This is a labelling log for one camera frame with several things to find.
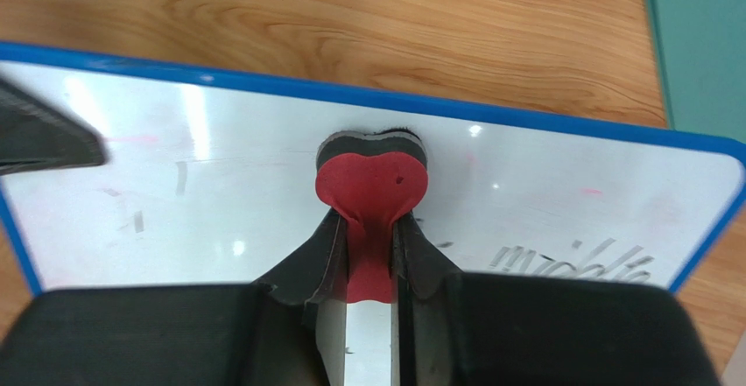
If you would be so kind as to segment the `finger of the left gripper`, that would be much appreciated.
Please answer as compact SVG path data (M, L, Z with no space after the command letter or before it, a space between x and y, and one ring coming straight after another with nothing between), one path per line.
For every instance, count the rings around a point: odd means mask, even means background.
M1 174L104 165L99 135L1 80Z

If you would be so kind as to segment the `blue framed whiteboard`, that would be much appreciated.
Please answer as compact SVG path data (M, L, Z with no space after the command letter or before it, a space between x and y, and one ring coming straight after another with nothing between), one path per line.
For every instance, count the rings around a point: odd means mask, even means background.
M8 42L2 79L107 154L1 174L32 301L255 281L336 212L315 192L316 156L344 130L421 139L428 188L402 218L466 272L675 297L745 200L745 147L722 137ZM341 385L396 385L393 293L345 302Z

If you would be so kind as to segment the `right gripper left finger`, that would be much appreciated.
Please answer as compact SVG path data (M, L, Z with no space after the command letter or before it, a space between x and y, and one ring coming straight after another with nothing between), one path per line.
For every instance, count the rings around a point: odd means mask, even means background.
M4 385L341 385L347 225L336 212L248 284L49 291L1 344Z

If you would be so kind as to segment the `red whiteboard eraser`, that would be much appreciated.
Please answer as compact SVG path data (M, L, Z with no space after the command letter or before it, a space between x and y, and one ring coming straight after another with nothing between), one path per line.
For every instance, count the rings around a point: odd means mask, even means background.
M407 129L329 136L316 156L315 192L347 223L350 304L389 304L395 223L428 188L426 148Z

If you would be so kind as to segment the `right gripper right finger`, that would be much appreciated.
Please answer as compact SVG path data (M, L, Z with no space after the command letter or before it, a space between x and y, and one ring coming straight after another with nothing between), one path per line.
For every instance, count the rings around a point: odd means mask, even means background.
M396 385L716 385L668 291L466 272L412 217L392 238Z

